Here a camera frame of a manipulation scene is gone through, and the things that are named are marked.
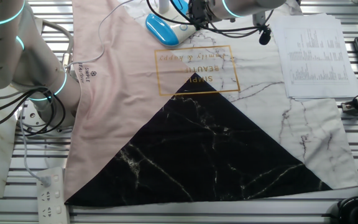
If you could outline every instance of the black marble fabric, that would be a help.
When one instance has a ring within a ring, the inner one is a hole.
[[[206,82],[187,82],[178,93],[192,90],[214,91]],[[173,96],[67,204],[238,201],[329,189],[222,95],[212,93]]]

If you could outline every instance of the power strip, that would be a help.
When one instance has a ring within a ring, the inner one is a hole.
[[[39,177],[50,176],[49,187],[37,180],[38,216],[40,224],[70,224],[70,215],[63,198],[63,169],[41,170]]]

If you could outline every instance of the gold rectangular logo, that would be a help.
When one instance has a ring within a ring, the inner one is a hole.
[[[155,50],[158,90],[160,96],[208,94],[240,91],[236,64],[230,45],[211,47],[191,47],[183,49]],[[170,80],[177,82],[180,76],[183,82],[208,83],[216,91],[195,91],[171,93],[164,88]]]

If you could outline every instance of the grey surface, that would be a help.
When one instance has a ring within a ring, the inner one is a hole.
[[[71,1],[33,0],[30,4],[36,16],[56,22],[70,32],[73,31]],[[302,0],[302,10],[305,14],[325,12],[342,20],[352,68],[358,77],[358,58],[352,44],[354,38],[358,37],[358,5],[351,0]],[[43,37],[61,59],[67,49],[68,39],[47,27]],[[346,100],[337,100],[338,105],[343,101]],[[358,117],[343,114],[342,120],[358,168]],[[70,133],[58,138],[32,138],[28,158],[30,168],[41,170],[55,166],[64,167],[69,146]],[[23,153],[22,141],[18,137],[4,198],[0,199],[0,223],[38,223],[35,179],[24,170]],[[329,223],[329,209],[341,199],[356,195],[358,188],[234,203],[184,203],[104,209],[71,208],[71,222]]]

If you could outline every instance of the white paper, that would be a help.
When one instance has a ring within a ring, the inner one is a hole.
[[[333,16],[287,16],[272,24],[291,98],[358,95],[341,22]]]

